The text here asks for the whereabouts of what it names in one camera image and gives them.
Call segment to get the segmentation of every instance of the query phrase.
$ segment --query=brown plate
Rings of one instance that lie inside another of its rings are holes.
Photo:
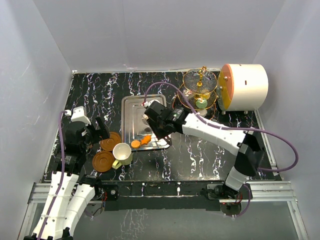
[[[92,159],[93,168],[100,173],[111,169],[115,161],[114,155],[109,151],[100,151]]]
[[[100,141],[100,146],[103,150],[111,152],[119,143],[121,143],[120,135],[114,131],[111,131],[110,138]]]

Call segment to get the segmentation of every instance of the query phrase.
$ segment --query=metal tray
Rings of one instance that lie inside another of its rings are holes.
[[[162,94],[147,95],[146,100],[158,100],[164,106],[167,105],[166,97]],[[151,149],[166,149],[170,145],[164,140],[158,140],[151,128],[142,121],[145,108],[142,106],[144,96],[126,96],[121,103],[121,140],[123,143],[129,144],[133,140],[141,140],[146,135],[151,135],[151,141],[147,145],[142,145],[139,148],[132,150],[151,150]]]

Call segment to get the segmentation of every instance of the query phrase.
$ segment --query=white backdrop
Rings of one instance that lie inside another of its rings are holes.
[[[260,108],[266,129],[290,140],[300,162],[283,172],[290,180],[310,240],[319,239],[320,223],[320,2],[284,4],[254,62],[269,78],[268,96]],[[294,161],[286,144],[270,138],[279,167]]]
[[[0,1],[0,53],[0,239],[15,240],[72,72],[32,0]]]
[[[284,0],[33,0],[72,70],[252,63]]]

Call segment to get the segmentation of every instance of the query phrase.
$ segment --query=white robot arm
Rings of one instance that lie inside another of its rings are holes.
[[[158,101],[144,104],[147,123],[158,139],[167,139],[171,133],[193,135],[225,148],[236,156],[235,164],[229,172],[222,189],[216,193],[233,198],[250,177],[257,174],[258,167],[265,153],[262,137],[253,131],[222,130],[209,127],[210,120],[200,116],[202,121],[183,107],[173,110]],[[222,124],[210,121],[218,127]]]
[[[65,111],[65,115],[70,117],[71,111]],[[83,106],[73,109],[71,123],[64,132],[65,167],[63,169],[62,154],[59,152],[54,161],[53,168],[56,172],[52,173],[51,186],[42,215],[32,236],[26,236],[24,240],[72,239],[71,236],[86,206],[95,195],[99,194],[100,182],[94,176],[85,175],[79,181],[71,199],[71,192],[86,161],[87,149],[92,144],[110,137],[100,117],[97,117],[96,121],[100,129],[93,127]]]

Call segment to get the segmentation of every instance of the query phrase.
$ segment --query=black marble table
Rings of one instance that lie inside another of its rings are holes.
[[[72,85],[65,109],[84,106],[90,120],[100,116],[104,119],[110,132],[121,134],[121,102],[126,96],[143,95],[148,86],[155,82],[168,82],[179,87],[183,80],[183,72],[135,72],[135,73],[79,73],[73,76]],[[174,89],[167,85],[154,86],[149,94],[163,94],[167,106],[180,104]],[[227,112],[221,114],[216,104],[209,111],[212,121],[229,127],[258,128],[255,113]],[[70,123],[69,117],[63,117],[63,126]],[[225,180],[235,163],[235,156],[211,142],[191,135],[173,133],[172,146],[167,149],[141,150],[133,152],[131,165],[113,168],[108,172],[96,172],[92,166],[94,155],[101,151],[95,144],[87,154],[81,174],[98,175],[103,181],[221,181]],[[56,139],[54,151],[42,181],[51,180],[53,161],[56,155]],[[261,167],[271,168],[265,154]],[[259,172],[253,180],[274,180],[269,172]]]

